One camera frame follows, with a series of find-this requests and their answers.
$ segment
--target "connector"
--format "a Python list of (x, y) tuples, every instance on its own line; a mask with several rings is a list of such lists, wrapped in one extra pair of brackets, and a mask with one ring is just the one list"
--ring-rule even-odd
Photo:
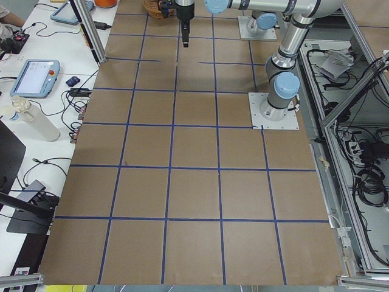
[(106, 30), (110, 29), (112, 26), (106, 23), (101, 23), (100, 21), (94, 21), (96, 29)]

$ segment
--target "grid square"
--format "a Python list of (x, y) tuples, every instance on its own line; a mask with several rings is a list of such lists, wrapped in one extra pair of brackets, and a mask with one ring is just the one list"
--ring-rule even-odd
[(123, 165), (168, 166), (170, 127), (130, 126)]
[[(190, 21), (190, 37), (196, 37), (196, 38), (211, 38), (212, 37), (212, 19), (204, 18), (204, 17), (195, 17)], [(189, 39), (189, 46), (191, 46), (192, 43), (196, 42), (196, 39), (193, 39), (191, 41)]]
[(216, 170), (171, 171), (170, 218), (220, 218)]
[(171, 125), (173, 101), (173, 92), (136, 91), (130, 122)]
[(137, 68), (137, 61), (108, 60), (100, 65), (94, 87), (133, 89)]
[(179, 49), (178, 63), (185, 64), (189, 61), (213, 63), (213, 40), (197, 38), (190, 42), (189, 47)]
[(215, 40), (218, 63), (251, 64), (249, 42), (243, 40)]
[(229, 38), (233, 40), (241, 39), (237, 18), (214, 18), (213, 30), (214, 30), (215, 38)]
[(271, 169), (315, 169), (303, 130), (264, 130), (264, 137)]
[(177, 38), (146, 36), (142, 59), (174, 63), (177, 59)]
[(282, 37), (279, 29), (275, 30), (275, 33), (276, 41), (250, 41), (254, 64), (266, 64), (267, 60), (278, 51)]
[(147, 15), (116, 14), (111, 35), (143, 35)]
[(224, 222), (223, 234), (228, 285), (284, 284), (274, 223)]
[(158, 91), (173, 91), (175, 86), (175, 79), (175, 63), (142, 61), (139, 64), (136, 88)]
[(219, 129), (220, 165), (224, 168), (264, 169), (261, 133), (252, 129)]
[(223, 218), (274, 219), (266, 172), (222, 171)]
[(216, 129), (176, 127), (173, 140), (173, 166), (218, 166)]
[(180, 62), (178, 64), (177, 89), (179, 91), (215, 91), (213, 64)]
[(142, 1), (122, 1), (118, 2), (118, 7), (116, 13), (136, 13), (146, 15), (145, 6), (143, 6)]
[(110, 35), (105, 49), (107, 57), (138, 60), (142, 40), (142, 36)]
[(163, 221), (111, 223), (102, 284), (160, 284)]
[(165, 284), (221, 285), (221, 238), (218, 222), (168, 222)]
[(253, 69), (249, 65), (217, 64), (216, 83), (218, 91), (255, 92)]
[(39, 272), (45, 275), (44, 283), (97, 283), (107, 227), (108, 220), (55, 219), (39, 267)]
[(119, 125), (82, 125), (72, 163), (119, 165), (125, 130)]
[(179, 92), (176, 97), (176, 125), (216, 125), (214, 93)]
[(269, 79), (266, 74), (265, 66), (254, 66), (254, 73), (257, 92), (269, 92)]
[(278, 219), (328, 220), (316, 172), (272, 172), (270, 177)]
[(148, 18), (146, 34), (157, 37), (177, 37), (179, 33), (179, 21), (175, 17), (166, 19)]
[(94, 89), (84, 122), (127, 123), (133, 91)]
[(249, 96), (247, 94), (218, 94), (220, 126), (251, 127)]
[(109, 216), (117, 171), (112, 167), (70, 167), (55, 214)]
[(328, 223), (279, 223), (278, 231), (288, 285), (336, 285), (343, 271)]
[(114, 216), (163, 218), (168, 170), (121, 169)]

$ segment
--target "electronic device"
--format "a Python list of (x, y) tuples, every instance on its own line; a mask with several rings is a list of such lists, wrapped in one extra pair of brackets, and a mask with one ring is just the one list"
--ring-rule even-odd
[(24, 32), (16, 32), (12, 37), (0, 41), (0, 49), (3, 50), (5, 54), (18, 54), (29, 37), (30, 35)]
[(8, 194), (23, 162), (26, 146), (1, 120), (0, 149), (0, 192)]
[[(89, 11), (95, 7), (93, 1), (85, 0), (85, 4)], [(68, 23), (71, 25), (78, 24), (78, 19), (75, 16), (69, 2), (62, 4), (53, 14), (50, 15), (50, 18), (54, 21), (58, 21), (59, 23)]]
[(45, 98), (51, 92), (59, 71), (58, 60), (27, 60), (11, 89), (10, 96)]

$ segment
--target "brown cardboard surface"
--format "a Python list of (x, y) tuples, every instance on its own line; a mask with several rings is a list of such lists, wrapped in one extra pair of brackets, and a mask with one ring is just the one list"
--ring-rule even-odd
[(170, 136), (167, 127), (129, 127), (123, 164), (168, 166)]
[(56, 215), (109, 216), (117, 168), (71, 167)]
[(227, 284), (283, 284), (273, 223), (226, 222), (223, 228)]
[(127, 123), (132, 91), (93, 90), (84, 122)]
[(102, 284), (160, 283), (163, 240), (162, 221), (112, 222)]
[(97, 283), (107, 225), (108, 220), (56, 219), (39, 269), (44, 283)]
[(284, 220), (328, 218), (316, 172), (271, 172), (270, 178), (277, 218)]
[(251, 127), (247, 94), (218, 94), (218, 117), (222, 126)]
[(169, 222), (166, 284), (222, 284), (220, 263), (218, 222)]
[(142, 6), (119, 3), (107, 49), (119, 59), (97, 76), (41, 266), (47, 283), (335, 283), (300, 116), (300, 131), (250, 128), (247, 92), (268, 90), (276, 43), (251, 51), (236, 19), (250, 12), (210, 18), (200, 1), (196, 16), (208, 17), (191, 22), (184, 49), (177, 19)]
[(278, 228), (290, 285), (336, 285), (334, 275), (342, 267), (327, 223), (280, 223)]
[(72, 163), (118, 165), (125, 130), (120, 125), (83, 125)]
[(219, 218), (218, 172), (172, 170), (168, 212), (171, 218)]
[(308, 138), (300, 131), (264, 131), (269, 167), (315, 169)]
[(217, 167), (216, 130), (213, 128), (174, 129), (173, 166)]
[(168, 171), (166, 169), (121, 169), (114, 216), (165, 216)]
[(265, 159), (260, 131), (220, 129), (220, 165), (228, 168), (264, 169)]
[(221, 172), (223, 218), (273, 219), (266, 172)]
[(176, 97), (176, 125), (216, 125), (214, 93), (179, 92)]
[(136, 91), (130, 122), (169, 125), (173, 119), (173, 102), (173, 92)]
[(389, 3), (381, 0), (346, 0), (353, 17), (359, 26), (389, 27), (386, 11)]

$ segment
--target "white cable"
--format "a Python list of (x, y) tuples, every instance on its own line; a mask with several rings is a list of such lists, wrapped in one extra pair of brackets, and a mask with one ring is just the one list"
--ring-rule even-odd
[(336, 222), (338, 222), (338, 224), (339, 224), (339, 227), (344, 227), (344, 226), (342, 226), (342, 224), (340, 224), (340, 221), (339, 221), (339, 219), (338, 218), (336, 218), (335, 216), (333, 216), (333, 215), (329, 215), (331, 218), (333, 218), (333, 219), (335, 219), (336, 220)]

